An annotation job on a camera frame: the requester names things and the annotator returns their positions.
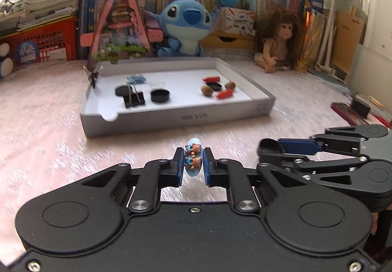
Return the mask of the blue Stitch plush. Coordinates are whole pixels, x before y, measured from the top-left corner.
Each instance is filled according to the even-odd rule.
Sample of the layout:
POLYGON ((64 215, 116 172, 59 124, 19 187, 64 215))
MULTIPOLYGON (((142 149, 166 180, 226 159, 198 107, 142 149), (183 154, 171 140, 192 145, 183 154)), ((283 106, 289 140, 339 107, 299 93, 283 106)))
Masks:
POLYGON ((154 18, 166 36, 166 45, 157 50, 160 58, 200 56, 203 48, 199 42, 214 31, 219 19, 218 10, 209 13, 196 0, 175 0, 159 14, 150 11, 144 14, 154 18))

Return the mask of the red plastic crate left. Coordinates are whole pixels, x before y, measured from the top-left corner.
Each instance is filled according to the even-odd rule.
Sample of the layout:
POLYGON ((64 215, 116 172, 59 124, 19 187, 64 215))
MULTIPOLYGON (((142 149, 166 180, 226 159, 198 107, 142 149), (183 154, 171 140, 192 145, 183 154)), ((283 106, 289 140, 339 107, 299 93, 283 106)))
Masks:
POLYGON ((69 16, 1 38, 15 66, 78 59, 78 19, 69 16))

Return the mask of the brown haired doll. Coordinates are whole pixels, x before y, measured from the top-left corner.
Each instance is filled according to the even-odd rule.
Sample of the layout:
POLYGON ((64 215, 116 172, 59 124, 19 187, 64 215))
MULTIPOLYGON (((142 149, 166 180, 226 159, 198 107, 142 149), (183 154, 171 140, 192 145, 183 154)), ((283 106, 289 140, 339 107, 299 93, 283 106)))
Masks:
POLYGON ((254 61, 266 73, 295 70, 302 51, 302 28, 285 9, 262 14, 255 32, 254 61))

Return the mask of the red smartphone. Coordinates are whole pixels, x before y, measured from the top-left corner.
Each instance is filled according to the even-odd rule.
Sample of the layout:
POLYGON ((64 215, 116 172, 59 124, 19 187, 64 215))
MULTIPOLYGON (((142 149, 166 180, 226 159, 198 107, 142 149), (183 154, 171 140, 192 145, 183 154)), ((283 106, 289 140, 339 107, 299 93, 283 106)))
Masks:
POLYGON ((345 103, 332 103, 331 109, 351 126, 368 125, 369 123, 345 103))

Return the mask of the loose black binder clip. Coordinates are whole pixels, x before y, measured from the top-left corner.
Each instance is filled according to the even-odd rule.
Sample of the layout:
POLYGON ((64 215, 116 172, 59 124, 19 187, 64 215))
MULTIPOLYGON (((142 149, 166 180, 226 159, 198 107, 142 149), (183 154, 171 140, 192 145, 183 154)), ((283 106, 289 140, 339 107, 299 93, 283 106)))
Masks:
POLYGON ((142 91, 137 91, 134 86, 126 86, 123 93, 123 101, 126 108, 138 107, 146 104, 142 91))

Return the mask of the pink triangular miniature house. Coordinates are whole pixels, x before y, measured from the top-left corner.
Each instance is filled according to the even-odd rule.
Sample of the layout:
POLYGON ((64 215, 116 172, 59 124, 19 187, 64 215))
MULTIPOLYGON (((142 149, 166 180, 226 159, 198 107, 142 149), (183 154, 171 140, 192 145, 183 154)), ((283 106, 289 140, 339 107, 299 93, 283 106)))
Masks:
POLYGON ((154 56, 137 0, 82 0, 80 47, 89 70, 99 62, 154 56))

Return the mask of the brown nut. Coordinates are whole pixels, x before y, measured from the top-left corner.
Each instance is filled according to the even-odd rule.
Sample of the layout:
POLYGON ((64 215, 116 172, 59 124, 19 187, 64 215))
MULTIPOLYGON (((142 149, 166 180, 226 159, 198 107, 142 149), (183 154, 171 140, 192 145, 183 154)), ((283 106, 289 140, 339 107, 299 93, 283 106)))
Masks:
POLYGON ((227 82, 227 83, 225 84, 225 89, 234 90, 235 88, 236 88, 235 82, 227 82))
POLYGON ((205 97, 211 97, 214 93, 213 89, 208 86, 208 85, 203 85, 201 87, 201 93, 205 96, 205 97))

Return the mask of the black binder clip on tray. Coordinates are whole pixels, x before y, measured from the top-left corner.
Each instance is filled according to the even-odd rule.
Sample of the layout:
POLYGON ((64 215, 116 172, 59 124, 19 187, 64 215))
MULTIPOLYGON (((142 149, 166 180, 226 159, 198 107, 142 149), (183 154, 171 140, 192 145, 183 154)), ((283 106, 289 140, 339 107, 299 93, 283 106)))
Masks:
POLYGON ((90 83, 90 86, 94 89, 96 87, 96 83, 98 81, 98 77, 103 70, 103 66, 99 66, 97 69, 89 70, 86 66, 83 66, 84 71, 86 72, 86 75, 88 77, 88 81, 90 83))

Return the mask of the black round cap small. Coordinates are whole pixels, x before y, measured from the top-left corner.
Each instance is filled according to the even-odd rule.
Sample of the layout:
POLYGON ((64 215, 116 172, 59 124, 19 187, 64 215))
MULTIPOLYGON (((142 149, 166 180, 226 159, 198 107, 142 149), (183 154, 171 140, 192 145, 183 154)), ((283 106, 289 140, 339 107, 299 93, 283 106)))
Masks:
POLYGON ((128 85, 122 85, 115 88, 115 94, 118 97, 126 97, 129 96, 131 89, 128 85))

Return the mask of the wooden drawer box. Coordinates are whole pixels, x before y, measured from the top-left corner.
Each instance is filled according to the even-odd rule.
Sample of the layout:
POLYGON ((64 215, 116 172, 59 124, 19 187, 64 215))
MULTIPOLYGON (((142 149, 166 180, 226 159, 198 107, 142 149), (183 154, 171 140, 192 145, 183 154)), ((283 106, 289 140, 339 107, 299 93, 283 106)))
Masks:
POLYGON ((252 50, 255 39, 247 35, 215 31, 199 42, 203 48, 233 48, 252 50))

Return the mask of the black power adapter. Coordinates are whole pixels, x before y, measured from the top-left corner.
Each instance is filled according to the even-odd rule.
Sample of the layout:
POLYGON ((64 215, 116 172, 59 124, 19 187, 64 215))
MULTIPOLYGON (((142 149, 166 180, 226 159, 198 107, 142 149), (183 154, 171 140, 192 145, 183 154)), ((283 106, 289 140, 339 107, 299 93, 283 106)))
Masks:
POLYGON ((352 97, 350 108, 363 119, 368 118, 368 114, 371 111, 371 107, 369 106, 369 104, 359 98, 357 94, 352 97))

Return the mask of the clear plastic half sphere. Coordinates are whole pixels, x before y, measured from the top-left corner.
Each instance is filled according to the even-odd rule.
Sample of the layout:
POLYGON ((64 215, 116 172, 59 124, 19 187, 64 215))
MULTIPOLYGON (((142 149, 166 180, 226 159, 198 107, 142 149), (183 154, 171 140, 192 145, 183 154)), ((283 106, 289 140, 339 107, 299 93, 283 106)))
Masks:
POLYGON ((156 89, 166 89, 165 82, 149 82, 150 91, 156 89))

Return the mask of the white shallow cardboard tray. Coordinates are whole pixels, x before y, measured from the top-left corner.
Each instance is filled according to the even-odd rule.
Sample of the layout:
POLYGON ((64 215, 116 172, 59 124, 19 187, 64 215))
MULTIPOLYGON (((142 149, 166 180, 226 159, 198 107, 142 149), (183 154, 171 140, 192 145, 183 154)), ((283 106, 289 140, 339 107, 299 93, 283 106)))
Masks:
POLYGON ((121 60, 117 64, 103 62, 96 87, 88 87, 80 110, 84 133, 88 138, 123 135, 162 129, 201 126, 268 115, 275 97, 220 58, 148 58, 121 60), (126 108, 115 88, 126 85, 129 75, 142 75, 142 91, 146 104, 126 108), (217 99, 201 93, 202 79, 219 76, 220 83, 235 82, 233 96, 217 99), (165 82, 170 91, 166 103, 154 103, 149 82, 165 82))

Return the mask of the white patterned cardboard box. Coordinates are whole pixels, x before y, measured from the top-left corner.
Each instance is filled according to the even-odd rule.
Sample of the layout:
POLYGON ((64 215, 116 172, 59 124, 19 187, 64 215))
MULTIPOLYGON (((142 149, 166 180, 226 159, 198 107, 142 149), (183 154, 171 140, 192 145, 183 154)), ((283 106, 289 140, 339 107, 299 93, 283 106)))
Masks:
POLYGON ((222 7, 220 9, 219 30, 228 34, 252 37, 254 35, 253 11, 222 7))

